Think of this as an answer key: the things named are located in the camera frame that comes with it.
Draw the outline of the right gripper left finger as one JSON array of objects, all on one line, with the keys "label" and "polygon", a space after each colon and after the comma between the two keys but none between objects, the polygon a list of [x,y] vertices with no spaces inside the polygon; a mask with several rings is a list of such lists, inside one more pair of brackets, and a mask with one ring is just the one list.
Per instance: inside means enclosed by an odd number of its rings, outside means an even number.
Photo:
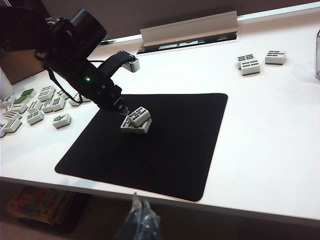
[{"label": "right gripper left finger", "polygon": [[141,228],[142,202],[137,193],[132,196],[131,209],[115,236],[116,240],[137,240]]}]

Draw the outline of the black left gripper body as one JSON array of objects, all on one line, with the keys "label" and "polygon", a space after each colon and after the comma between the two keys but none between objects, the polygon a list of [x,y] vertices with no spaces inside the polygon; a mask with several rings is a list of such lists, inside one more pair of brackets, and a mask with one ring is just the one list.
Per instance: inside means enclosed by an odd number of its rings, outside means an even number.
[{"label": "black left gripper body", "polygon": [[108,111],[121,111],[123,108],[122,89],[114,84],[110,86],[101,85],[96,90],[95,103],[101,109]]}]

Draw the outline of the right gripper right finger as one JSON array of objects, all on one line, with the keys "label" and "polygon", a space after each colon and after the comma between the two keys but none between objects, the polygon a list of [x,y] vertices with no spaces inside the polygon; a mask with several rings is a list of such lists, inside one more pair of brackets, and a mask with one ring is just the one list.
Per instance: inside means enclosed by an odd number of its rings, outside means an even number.
[{"label": "right gripper right finger", "polygon": [[159,232],[160,218],[153,212],[147,200],[143,201],[140,223],[140,239],[141,240],[160,240]]}]

